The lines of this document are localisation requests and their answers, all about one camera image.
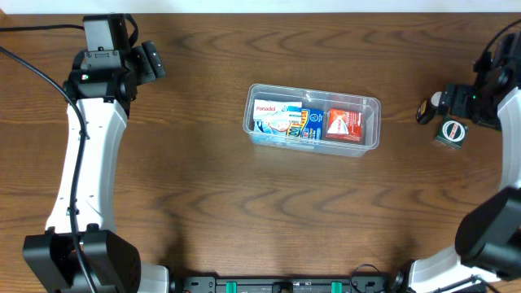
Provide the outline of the dark green small box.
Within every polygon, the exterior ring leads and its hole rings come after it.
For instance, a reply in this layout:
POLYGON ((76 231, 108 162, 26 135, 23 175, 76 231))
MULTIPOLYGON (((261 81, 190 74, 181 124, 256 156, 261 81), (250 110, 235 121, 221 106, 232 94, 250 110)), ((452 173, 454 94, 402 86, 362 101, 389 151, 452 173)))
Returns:
POLYGON ((460 149, 466 139, 468 129, 467 125, 457 120, 444 118, 435 140, 447 147, 460 149))

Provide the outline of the red white medicine box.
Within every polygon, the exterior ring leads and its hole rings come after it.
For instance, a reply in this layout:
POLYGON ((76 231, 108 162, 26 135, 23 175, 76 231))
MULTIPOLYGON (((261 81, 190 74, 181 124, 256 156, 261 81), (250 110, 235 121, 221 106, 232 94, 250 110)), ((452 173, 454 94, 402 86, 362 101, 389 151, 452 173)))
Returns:
POLYGON ((349 142, 361 142, 363 116, 361 112, 331 108, 327 112, 326 137, 349 142))

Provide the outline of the white Panadol box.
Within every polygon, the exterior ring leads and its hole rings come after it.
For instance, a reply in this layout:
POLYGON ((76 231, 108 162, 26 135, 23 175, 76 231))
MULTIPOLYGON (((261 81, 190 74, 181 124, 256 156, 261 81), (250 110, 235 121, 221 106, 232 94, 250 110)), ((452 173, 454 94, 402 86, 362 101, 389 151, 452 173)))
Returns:
POLYGON ((253 120, 265 122, 284 120, 286 122, 300 122, 302 102, 280 102, 256 99, 253 106, 253 120))

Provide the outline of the blue toothpaste box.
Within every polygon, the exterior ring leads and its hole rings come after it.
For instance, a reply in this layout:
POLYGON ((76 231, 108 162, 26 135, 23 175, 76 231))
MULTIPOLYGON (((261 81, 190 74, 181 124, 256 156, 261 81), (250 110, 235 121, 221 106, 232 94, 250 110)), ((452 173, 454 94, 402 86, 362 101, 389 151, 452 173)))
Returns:
POLYGON ((324 116, 323 110, 302 108, 299 122, 290 121, 280 114, 276 114, 274 118, 266 117, 254 120, 254 131, 275 136, 320 140, 324 116))

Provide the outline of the clear plastic container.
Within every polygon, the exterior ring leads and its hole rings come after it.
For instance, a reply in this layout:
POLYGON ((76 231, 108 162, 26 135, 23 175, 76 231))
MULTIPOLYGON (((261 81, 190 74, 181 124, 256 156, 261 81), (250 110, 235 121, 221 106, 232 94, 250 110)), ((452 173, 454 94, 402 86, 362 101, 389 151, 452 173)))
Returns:
POLYGON ((360 157, 379 145, 381 125, 381 103, 378 99, 352 94, 341 94, 320 90, 307 90, 279 85, 255 84, 249 89, 243 117, 243 129, 252 142, 260 145, 282 147, 298 151, 309 151, 329 155, 360 157), (253 106, 256 99, 280 102, 302 102, 302 108, 313 108, 325 112, 322 138, 290 138, 254 131, 253 106), (363 137, 361 142, 349 142, 326 137, 327 112, 331 108, 361 112, 363 137))

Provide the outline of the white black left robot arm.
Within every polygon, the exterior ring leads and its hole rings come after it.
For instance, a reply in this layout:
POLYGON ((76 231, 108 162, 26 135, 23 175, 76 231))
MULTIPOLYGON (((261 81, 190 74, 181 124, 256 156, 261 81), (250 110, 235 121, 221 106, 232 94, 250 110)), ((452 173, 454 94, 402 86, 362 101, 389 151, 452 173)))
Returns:
POLYGON ((169 271, 141 260, 116 234, 114 181, 129 105, 142 84, 165 77, 155 43, 77 55, 62 91, 68 144, 59 193, 23 258, 48 292, 167 292, 169 271))

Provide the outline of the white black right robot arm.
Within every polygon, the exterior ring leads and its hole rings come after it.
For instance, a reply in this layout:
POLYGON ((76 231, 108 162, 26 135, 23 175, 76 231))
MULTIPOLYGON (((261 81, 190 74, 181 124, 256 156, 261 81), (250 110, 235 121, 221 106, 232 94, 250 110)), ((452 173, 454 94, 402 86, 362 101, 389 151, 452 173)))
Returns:
POLYGON ((457 145, 466 129, 460 119, 502 136, 499 191, 468 213, 454 244, 399 271, 395 292, 486 292, 494 282, 520 277, 520 35, 498 33, 475 62, 471 85, 448 84, 422 102, 416 121, 443 116, 439 137, 457 145))

